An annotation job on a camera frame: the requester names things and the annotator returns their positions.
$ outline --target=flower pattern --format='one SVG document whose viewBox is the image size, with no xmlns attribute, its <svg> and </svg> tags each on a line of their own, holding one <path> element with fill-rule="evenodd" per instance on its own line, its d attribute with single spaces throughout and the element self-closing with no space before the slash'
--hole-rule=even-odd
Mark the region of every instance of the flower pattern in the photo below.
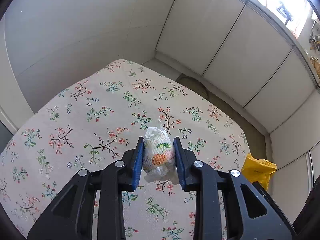
<svg viewBox="0 0 320 240">
<path fill-rule="evenodd" d="M 240 169 L 249 152 L 240 127 L 207 100 L 146 67 L 116 60 L 61 91 L 1 153 L 0 202 L 13 224 L 26 237 L 80 169 L 102 170 L 121 159 L 157 119 L 171 141 L 179 136 L 183 148 L 215 169 Z M 196 192 L 170 180 L 147 183 L 144 176 L 135 192 L 122 192 L 127 239 L 193 239 Z"/>
</svg>

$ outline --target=blue gripper pad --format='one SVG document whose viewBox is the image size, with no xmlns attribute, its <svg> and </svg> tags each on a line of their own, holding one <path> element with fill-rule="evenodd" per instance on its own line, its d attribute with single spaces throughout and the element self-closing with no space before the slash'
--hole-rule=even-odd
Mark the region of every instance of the blue gripper pad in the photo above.
<svg viewBox="0 0 320 240">
<path fill-rule="evenodd" d="M 140 175 L 141 175 L 141 169 L 142 169 L 142 158 L 143 158 L 143 137 L 139 138 L 137 147 L 135 148 L 136 160 L 134 163 L 134 167 L 132 170 L 132 188 L 133 190 L 137 189 L 137 186 L 139 185 Z"/>
<path fill-rule="evenodd" d="M 186 171 L 185 171 L 185 167 L 181 157 L 181 154 L 184 154 L 184 149 L 182 148 L 179 137 L 174 138 L 173 147 L 176 155 L 176 166 L 177 166 L 179 184 L 182 190 L 184 190 L 186 187 Z"/>
</svg>

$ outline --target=white cabinet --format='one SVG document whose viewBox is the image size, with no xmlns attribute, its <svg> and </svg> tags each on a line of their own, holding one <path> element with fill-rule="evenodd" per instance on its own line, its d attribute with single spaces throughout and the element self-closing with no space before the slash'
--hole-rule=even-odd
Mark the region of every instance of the white cabinet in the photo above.
<svg viewBox="0 0 320 240">
<path fill-rule="evenodd" d="M 246 5 L 203 77 L 244 106 L 269 80 L 290 49 L 284 37 Z"/>
<path fill-rule="evenodd" d="M 240 0 L 175 0 L 157 50 L 202 75 L 243 6 Z"/>
<path fill-rule="evenodd" d="M 273 175 L 272 198 L 291 223 L 308 197 L 308 168 L 305 155 Z"/>
<path fill-rule="evenodd" d="M 306 153 L 320 141 L 320 94 L 317 90 L 271 134 L 273 162 L 278 168 Z"/>
<path fill-rule="evenodd" d="M 281 125 L 315 89 L 307 70 L 292 50 L 263 89 L 245 106 L 268 132 Z"/>
</svg>

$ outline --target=branch pattern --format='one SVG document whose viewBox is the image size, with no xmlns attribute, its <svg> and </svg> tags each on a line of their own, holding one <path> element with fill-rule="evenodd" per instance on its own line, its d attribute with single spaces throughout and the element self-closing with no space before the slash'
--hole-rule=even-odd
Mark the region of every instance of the branch pattern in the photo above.
<svg viewBox="0 0 320 240">
<path fill-rule="evenodd" d="M 141 89 L 142 93 L 147 93 L 146 90 L 148 88 L 151 88 L 151 89 L 155 90 L 154 87 L 150 86 L 150 82 L 151 82 L 151 79 L 148 79 L 148 78 L 146 78 L 146 79 L 138 79 L 137 82 L 132 83 L 132 85 L 133 85 L 134 89 L 136 89 L 138 91 Z"/>
<path fill-rule="evenodd" d="M 147 123 L 151 122 L 153 118 L 146 117 L 145 114 L 147 113 L 147 111 L 143 110 L 142 112 L 143 112 L 142 115 L 141 114 L 136 114 L 136 113 L 132 114 L 133 116 L 137 117 L 137 121 L 132 121 L 131 125 L 135 125 L 136 123 L 141 123 L 140 129 L 145 130 L 145 129 L 148 128 Z"/>
<path fill-rule="evenodd" d="M 180 92 L 182 93 L 184 96 L 187 95 L 187 93 L 184 91 L 185 90 L 185 87 L 178 84 L 174 84 L 172 82 L 168 82 L 172 88 L 169 88 L 169 87 L 164 87 L 163 89 L 167 89 L 168 90 L 168 93 L 170 95 L 170 97 L 174 98 L 175 96 L 177 96 L 176 92 Z"/>
<path fill-rule="evenodd" d="M 37 161 L 39 161 L 39 164 L 42 165 L 41 169 L 39 169 L 39 173 L 43 174 L 45 170 L 45 174 L 48 174 L 48 171 L 51 172 L 53 171 L 53 166 L 50 165 L 49 162 L 46 162 L 46 156 L 43 155 L 44 149 L 41 149 L 38 151 L 38 154 L 40 157 L 37 157 Z"/>
<path fill-rule="evenodd" d="M 115 91 L 119 91 L 120 90 L 120 88 L 118 88 L 118 86 L 124 87 L 124 85 L 122 84 L 121 81 L 119 81 L 118 83 L 116 83 L 115 81 L 113 81 L 113 82 L 109 81 L 108 83 L 107 82 L 100 83 L 100 85 L 108 87 L 106 89 L 106 91 L 107 92 L 112 92 L 112 93 L 114 93 Z"/>
<path fill-rule="evenodd" d="M 67 89 L 64 89 L 64 90 L 62 90 L 59 94 L 58 94 L 58 97 L 64 97 L 64 92 L 67 92 L 67 91 L 69 91 L 70 89 L 69 88 L 67 88 Z"/>
<path fill-rule="evenodd" d="M 11 147 L 14 147 L 16 145 L 16 142 L 13 140 L 13 138 L 10 139 L 10 141 L 7 143 L 3 153 L 1 154 L 1 165 L 4 166 L 4 158 L 8 155 L 8 150 L 10 150 Z M 18 159 L 19 154 L 16 152 L 11 152 L 11 162 L 14 163 L 14 158 Z"/>
<path fill-rule="evenodd" d="M 213 105 L 208 106 L 209 117 L 214 118 L 217 122 L 219 121 L 218 117 L 222 117 L 222 114 L 219 113 L 218 108 Z"/>
<path fill-rule="evenodd" d="M 129 101 L 128 105 L 131 107 L 132 103 L 134 103 L 134 106 L 137 106 L 138 104 L 141 104 L 141 101 L 138 100 L 138 98 L 134 98 L 133 95 L 130 95 L 130 92 L 127 91 L 124 94 L 124 99 L 126 99 L 127 101 Z"/>
<path fill-rule="evenodd" d="M 167 107 L 166 111 L 164 111 L 164 109 L 162 107 L 159 107 L 158 111 L 163 113 L 159 117 L 161 120 L 165 120 L 163 127 L 164 127 L 165 131 L 170 134 L 170 128 L 171 127 L 174 128 L 173 125 L 175 123 L 180 124 L 181 120 L 180 119 L 174 120 L 174 117 L 172 115 L 168 114 L 170 112 L 170 107 Z"/>
<path fill-rule="evenodd" d="M 22 205 L 17 201 L 16 204 L 19 206 L 20 215 L 17 215 L 17 209 L 13 210 L 13 214 L 18 216 L 19 218 L 24 218 L 25 220 L 28 220 L 28 214 L 33 218 L 33 221 L 36 222 L 36 213 L 41 214 L 40 209 L 35 207 L 36 202 L 40 202 L 40 200 L 36 197 L 25 197 L 27 201 L 25 201 L 24 198 L 22 198 L 22 195 L 19 195 L 21 197 Z"/>
<path fill-rule="evenodd" d="M 233 153 L 235 153 L 236 155 L 239 155 L 239 149 L 241 147 L 241 144 L 239 144 L 237 141 L 236 141 L 236 137 L 235 135 L 229 135 L 230 139 L 232 140 L 232 144 L 234 146 L 234 148 L 232 149 Z"/>
<path fill-rule="evenodd" d="M 28 173 L 24 168 L 20 168 L 18 171 L 16 167 L 13 168 L 13 171 L 11 172 L 13 174 L 13 180 L 18 181 L 18 184 L 20 184 L 20 178 L 25 179 L 25 177 L 28 177 Z"/>
<path fill-rule="evenodd" d="M 24 145 L 26 147 L 28 147 L 28 149 L 30 149 L 30 147 L 34 147 L 36 145 L 36 142 L 33 141 L 33 139 L 35 138 L 42 138 L 40 136 L 40 130 L 37 129 L 35 131 L 35 129 L 26 129 L 24 132 L 22 132 L 22 135 L 24 135 L 25 137 L 27 137 L 27 140 L 24 142 Z"/>
<path fill-rule="evenodd" d="M 51 118 L 50 118 L 50 121 L 57 121 L 56 119 L 58 119 L 59 118 L 59 113 L 57 113 L 56 111 L 58 110 L 58 106 L 55 106 L 53 109 L 52 108 L 49 108 L 48 109 L 48 112 L 50 113 L 50 115 L 52 116 Z"/>
<path fill-rule="evenodd" d="M 7 193 L 7 185 L 8 183 L 5 182 L 5 179 L 0 179 L 0 195 L 3 196 L 3 200 L 7 201 L 6 198 L 8 198 L 10 200 L 10 197 Z"/>
<path fill-rule="evenodd" d="M 137 199 L 138 195 L 135 194 L 129 194 L 128 191 L 122 192 L 122 202 L 128 203 L 129 206 L 131 206 L 131 201 L 135 201 Z"/>
<path fill-rule="evenodd" d="M 229 147 L 230 145 L 226 143 L 226 139 L 223 138 L 223 141 L 220 141 L 219 144 L 221 145 L 221 149 L 220 149 L 220 152 L 222 153 L 224 151 L 224 153 L 226 155 L 229 155 Z"/>
<path fill-rule="evenodd" d="M 240 135 L 239 135 L 239 137 L 243 139 L 243 143 L 244 143 L 244 144 L 248 144 L 248 141 L 247 141 L 247 138 L 245 137 L 244 132 L 241 132 Z"/>
<path fill-rule="evenodd" d="M 218 132 L 217 128 L 214 127 L 212 123 L 210 123 L 210 120 L 207 120 L 207 124 L 208 124 L 208 128 L 211 129 L 214 132 L 214 134 L 218 134 L 219 135 L 219 132 Z"/>
<path fill-rule="evenodd" d="M 109 114 L 108 111 L 111 113 L 114 113 L 114 111 L 111 108 L 105 107 L 105 106 L 101 108 L 99 111 L 96 111 L 94 108 L 91 108 L 87 113 L 87 116 L 88 116 L 87 121 L 90 122 L 91 120 L 93 120 L 92 118 L 93 116 L 96 119 L 96 122 L 98 122 L 100 120 L 99 115 L 103 114 L 104 116 L 107 116 Z"/>
<path fill-rule="evenodd" d="M 207 143 L 207 141 L 203 140 L 202 138 L 198 138 L 197 142 L 195 144 L 193 144 L 192 142 L 189 142 L 188 143 L 188 150 L 196 150 L 197 151 L 197 154 L 199 155 L 200 154 L 200 149 L 199 147 L 204 147 L 204 144 L 203 143 Z"/>
<path fill-rule="evenodd" d="M 161 231 L 166 233 L 166 236 L 162 237 L 162 240 L 166 240 L 167 237 L 172 237 L 172 240 L 181 240 L 182 238 L 179 236 L 180 233 L 182 233 L 184 228 L 179 228 L 177 229 L 176 227 L 170 228 L 168 227 L 167 229 L 163 228 Z"/>
<path fill-rule="evenodd" d="M 132 237 L 133 234 L 132 233 L 138 233 L 139 230 L 135 229 L 135 228 L 131 228 L 131 227 L 128 227 L 128 228 L 124 228 L 124 233 L 127 237 Z"/>
<path fill-rule="evenodd" d="M 129 72 L 129 77 L 135 77 L 137 75 L 135 72 L 132 72 L 132 69 L 130 69 L 130 71 L 127 72 Z"/>
<path fill-rule="evenodd" d="M 55 187 L 57 186 L 57 183 L 54 181 L 52 183 L 52 186 L 42 183 L 42 186 L 45 188 L 46 193 L 42 193 L 41 197 L 49 197 L 51 200 L 53 200 L 54 197 L 57 195 L 57 193 L 55 193 Z"/>
<path fill-rule="evenodd" d="M 119 61 L 115 61 L 107 65 L 105 68 L 109 70 L 109 72 L 114 72 L 113 67 L 115 68 L 121 68 L 118 64 L 121 64 Z"/>
<path fill-rule="evenodd" d="M 117 128 L 117 134 L 115 134 L 113 131 L 106 131 L 106 133 L 109 134 L 109 138 L 112 139 L 114 138 L 113 140 L 109 140 L 107 139 L 107 141 L 105 142 L 105 140 L 103 140 L 99 134 L 95 133 L 94 135 L 95 136 L 98 136 L 98 139 L 99 139 L 99 142 L 100 144 L 97 146 L 97 147 L 94 147 L 92 146 L 91 144 L 87 143 L 86 145 L 84 145 L 84 148 L 87 148 L 88 146 L 91 148 L 91 151 L 89 152 L 90 155 L 92 155 L 92 157 L 90 158 L 89 162 L 90 163 L 94 163 L 94 164 L 97 164 L 97 161 L 100 161 L 101 158 L 100 157 L 97 157 L 97 155 L 100 154 L 100 152 L 98 151 L 98 149 L 102 149 L 102 151 L 105 151 L 107 150 L 109 153 L 112 153 L 112 158 L 115 159 L 116 157 L 120 157 L 120 155 L 116 152 L 116 149 L 117 147 L 114 146 L 112 147 L 111 144 L 113 144 L 114 142 L 118 141 L 119 144 L 121 145 L 128 145 L 130 144 L 128 142 L 128 139 L 124 139 L 124 138 L 120 138 L 118 140 L 118 136 L 120 135 L 121 132 L 123 131 L 128 131 L 129 129 L 127 128 Z"/>
<path fill-rule="evenodd" d="M 162 216 L 162 218 L 164 219 L 165 218 L 164 217 L 164 215 L 165 215 L 164 214 L 164 207 L 160 208 L 158 204 L 153 204 L 152 201 L 153 201 L 153 198 L 150 197 L 150 198 L 148 198 L 147 202 L 145 202 L 145 204 L 150 206 L 146 209 L 146 211 L 150 212 L 153 215 L 157 213 L 156 217 L 158 217 L 160 214 Z"/>
<path fill-rule="evenodd" d="M 183 110 L 184 113 L 192 114 L 192 120 L 193 121 L 198 121 L 200 123 L 200 120 L 202 117 L 199 114 L 203 114 L 203 112 L 199 109 L 199 107 L 194 108 L 194 107 L 189 107 Z"/>
<path fill-rule="evenodd" d="M 165 188 L 165 184 L 167 184 L 167 189 L 169 190 L 168 191 L 168 195 L 171 196 L 171 195 L 175 195 L 175 193 L 172 192 L 172 189 L 173 189 L 173 185 L 171 183 L 169 183 L 170 180 L 166 180 L 165 182 L 160 182 L 157 184 L 157 187 L 156 187 L 156 191 L 162 191 L 163 193 L 164 192 L 164 188 Z"/>
<path fill-rule="evenodd" d="M 219 155 L 217 155 L 217 156 L 214 156 L 212 159 L 212 161 L 209 161 L 209 159 L 208 159 L 208 164 L 212 167 L 212 168 L 217 168 L 217 169 L 223 169 L 223 167 L 222 167 L 222 165 L 221 164 L 217 164 L 217 160 L 220 158 L 220 156 Z"/>
<path fill-rule="evenodd" d="M 231 118 L 229 118 L 229 120 L 226 120 L 224 128 L 226 128 L 226 129 L 231 128 L 231 126 L 233 126 L 233 124 L 234 124 L 234 121 Z"/>
<path fill-rule="evenodd" d="M 87 88 L 84 86 L 84 84 L 86 84 L 87 82 L 88 82 L 87 80 L 85 80 L 85 81 L 83 82 L 83 84 L 82 84 L 81 81 L 78 82 L 77 85 L 75 86 L 76 92 L 70 93 L 70 97 L 71 97 L 71 98 L 74 98 L 74 99 L 77 101 L 78 98 L 79 98 L 79 97 L 83 97 L 83 95 L 84 95 L 85 93 L 91 94 L 92 91 L 91 91 L 91 90 L 88 90 L 88 91 L 87 91 Z"/>
<path fill-rule="evenodd" d="M 73 128 L 70 128 L 69 125 L 67 126 L 66 130 L 63 130 L 63 128 L 58 127 L 56 129 L 58 133 L 56 135 L 51 134 L 49 136 L 50 141 L 49 145 L 52 146 L 54 149 L 54 146 L 57 147 L 56 153 L 62 153 L 61 152 L 61 147 L 67 144 L 69 147 L 73 148 L 72 142 L 69 142 L 68 136 L 71 134 L 73 131 Z"/>
</svg>

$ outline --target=floor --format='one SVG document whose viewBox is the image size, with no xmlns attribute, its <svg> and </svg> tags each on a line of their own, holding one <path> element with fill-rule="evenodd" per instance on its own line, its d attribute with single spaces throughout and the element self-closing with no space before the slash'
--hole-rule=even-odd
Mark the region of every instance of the floor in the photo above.
<svg viewBox="0 0 320 240">
<path fill-rule="evenodd" d="M 252 156 L 256 159 L 267 159 L 265 136 L 262 135 L 225 101 L 208 91 L 199 81 L 195 81 L 192 78 L 185 78 L 186 75 L 155 58 L 144 63 L 143 66 L 179 82 L 185 87 L 206 98 L 210 103 L 217 106 L 225 114 L 230 116 L 230 118 L 232 118 L 244 131 Z"/>
</svg>

